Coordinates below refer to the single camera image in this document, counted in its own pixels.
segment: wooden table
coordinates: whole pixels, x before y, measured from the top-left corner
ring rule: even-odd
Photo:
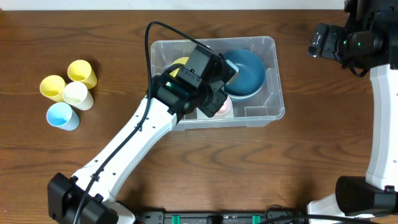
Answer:
[[[126,124],[147,86],[144,32],[159,20],[194,38],[274,38],[286,114],[264,128],[172,132],[140,162],[118,196],[135,210],[265,210],[302,207],[363,176],[371,154],[373,94],[337,62],[306,56],[316,24],[342,11],[52,11],[0,17],[0,222],[54,223],[47,183],[71,176]],[[155,26],[150,41],[180,39]],[[47,124],[40,81],[67,79],[88,60],[95,104],[75,131]],[[398,222],[388,218],[383,222]]]

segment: yellow bowl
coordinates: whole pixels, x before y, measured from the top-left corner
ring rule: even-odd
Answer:
[[[175,63],[181,63],[181,64],[185,65],[185,64],[187,63],[187,61],[188,61],[188,58],[189,58],[189,57],[182,57],[182,58],[179,58],[179,59],[175,60],[175,61],[172,63],[172,65],[174,65]],[[176,70],[170,72],[170,75],[173,76],[173,77],[175,77],[175,76],[177,75],[177,72],[178,72],[179,70],[180,70],[180,69],[178,68],[178,69],[176,69]]]

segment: plastic storage container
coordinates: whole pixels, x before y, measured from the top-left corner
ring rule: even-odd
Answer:
[[[275,41],[270,37],[237,37],[198,40],[216,54],[233,49],[250,50],[258,55],[266,67],[266,81],[250,99],[233,101],[233,114],[207,118],[196,109],[187,114],[174,130],[220,127],[261,127],[285,115],[285,105],[280,85]],[[159,40],[151,47],[152,74],[160,75],[176,59],[189,57],[196,44],[189,40]]]

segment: teal bowl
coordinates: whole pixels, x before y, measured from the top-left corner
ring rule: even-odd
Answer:
[[[246,100],[261,90],[266,81],[266,67],[255,53],[243,49],[230,50],[224,58],[239,68],[235,81],[224,86],[224,91],[233,101]]]

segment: green connector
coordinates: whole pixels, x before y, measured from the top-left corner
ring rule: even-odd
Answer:
[[[261,217],[259,215],[253,215],[252,224],[258,224],[261,222]]]
[[[172,224],[180,224],[180,216],[179,215],[173,215],[172,216]]]

